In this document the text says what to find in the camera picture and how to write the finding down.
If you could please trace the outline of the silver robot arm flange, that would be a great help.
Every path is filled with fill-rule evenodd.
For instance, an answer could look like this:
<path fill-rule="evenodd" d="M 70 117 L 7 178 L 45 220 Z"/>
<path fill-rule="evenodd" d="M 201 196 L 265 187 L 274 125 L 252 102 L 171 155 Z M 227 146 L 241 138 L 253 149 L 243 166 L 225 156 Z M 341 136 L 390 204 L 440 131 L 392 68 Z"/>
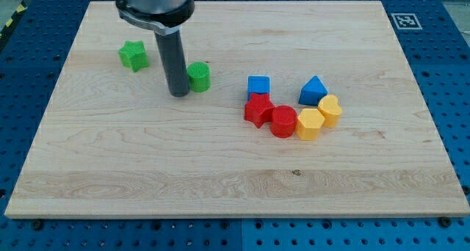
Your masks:
<path fill-rule="evenodd" d="M 159 35 L 178 32 L 195 10 L 195 0 L 117 0 L 119 17 Z"/>

